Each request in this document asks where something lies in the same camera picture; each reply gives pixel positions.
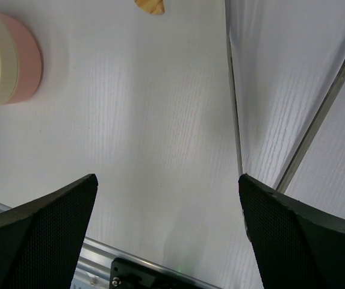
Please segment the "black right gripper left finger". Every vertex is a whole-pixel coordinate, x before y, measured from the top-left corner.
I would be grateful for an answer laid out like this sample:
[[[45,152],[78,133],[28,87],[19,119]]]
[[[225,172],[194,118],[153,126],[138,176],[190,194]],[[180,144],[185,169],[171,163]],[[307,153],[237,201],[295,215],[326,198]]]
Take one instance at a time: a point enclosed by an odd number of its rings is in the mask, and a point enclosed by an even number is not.
[[[89,174],[0,213],[0,288],[70,288],[97,191]]]

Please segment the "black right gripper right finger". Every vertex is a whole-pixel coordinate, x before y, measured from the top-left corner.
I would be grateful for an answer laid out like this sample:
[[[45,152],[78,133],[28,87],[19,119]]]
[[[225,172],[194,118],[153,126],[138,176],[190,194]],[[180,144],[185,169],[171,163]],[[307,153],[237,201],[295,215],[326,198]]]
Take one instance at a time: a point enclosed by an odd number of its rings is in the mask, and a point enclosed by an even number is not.
[[[247,174],[238,183],[264,288],[345,288],[345,219]]]

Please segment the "metal food tongs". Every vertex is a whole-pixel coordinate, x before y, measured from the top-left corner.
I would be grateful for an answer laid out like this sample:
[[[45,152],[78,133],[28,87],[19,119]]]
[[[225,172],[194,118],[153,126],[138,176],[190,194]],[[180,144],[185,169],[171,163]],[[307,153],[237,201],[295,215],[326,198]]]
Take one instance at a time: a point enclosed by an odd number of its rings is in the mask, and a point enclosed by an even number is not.
[[[345,219],[345,1],[227,1],[239,173]]]

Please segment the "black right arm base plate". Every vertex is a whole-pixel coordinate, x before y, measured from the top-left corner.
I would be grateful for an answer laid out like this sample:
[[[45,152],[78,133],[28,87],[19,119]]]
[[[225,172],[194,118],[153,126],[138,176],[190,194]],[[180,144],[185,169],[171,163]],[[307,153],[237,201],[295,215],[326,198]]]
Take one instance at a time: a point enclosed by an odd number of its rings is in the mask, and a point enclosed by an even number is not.
[[[216,288],[175,272],[152,269],[123,258],[111,263],[109,288],[200,289]]]

